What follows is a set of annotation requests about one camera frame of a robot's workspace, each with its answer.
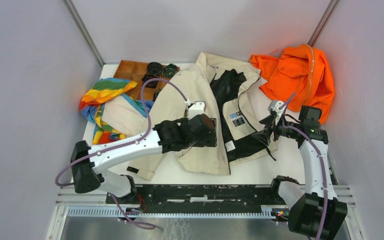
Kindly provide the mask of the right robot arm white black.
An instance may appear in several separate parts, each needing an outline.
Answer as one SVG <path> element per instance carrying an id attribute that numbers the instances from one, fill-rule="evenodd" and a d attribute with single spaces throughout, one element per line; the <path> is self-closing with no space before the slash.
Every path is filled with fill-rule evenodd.
<path id="1" fill-rule="evenodd" d="M 345 202 L 339 201 L 329 175 L 328 135 L 321 129 L 322 110 L 303 106 L 297 122 L 286 120 L 286 103 L 274 100 L 268 107 L 269 116 L 260 120 L 262 131 L 252 134 L 265 145 L 279 137 L 293 139 L 304 166 L 305 187 L 291 177 L 277 176 L 272 180 L 269 199 L 275 204 L 286 203 L 291 232 L 315 240 L 333 240 L 347 214 Z"/>

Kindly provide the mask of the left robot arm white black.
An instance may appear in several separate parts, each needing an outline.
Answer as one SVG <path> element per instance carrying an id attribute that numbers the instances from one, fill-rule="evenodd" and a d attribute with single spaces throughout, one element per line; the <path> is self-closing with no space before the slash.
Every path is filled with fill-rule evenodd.
<path id="1" fill-rule="evenodd" d="M 130 204 L 138 191 L 129 175 L 116 174 L 110 168 L 145 156 L 180 152 L 190 147 L 217 145 L 217 124 L 214 118 L 198 114 L 191 119 L 164 120 L 149 133 L 89 146 L 82 140 L 74 145 L 70 158 L 74 191 L 85 194 L 104 191 Z"/>

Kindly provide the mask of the beige zip jacket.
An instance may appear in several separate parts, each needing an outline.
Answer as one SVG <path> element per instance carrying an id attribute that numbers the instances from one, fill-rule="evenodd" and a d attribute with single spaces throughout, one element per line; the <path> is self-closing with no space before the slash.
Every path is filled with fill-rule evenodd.
<path id="1" fill-rule="evenodd" d="M 102 118 L 127 137 L 155 128 L 163 153 L 175 152 L 188 172 L 228 176 L 232 166 L 277 149 L 257 137 L 263 127 L 249 92 L 259 80 L 260 71 L 248 62 L 202 52 L 175 74 L 149 113 L 122 95 L 105 104 Z"/>

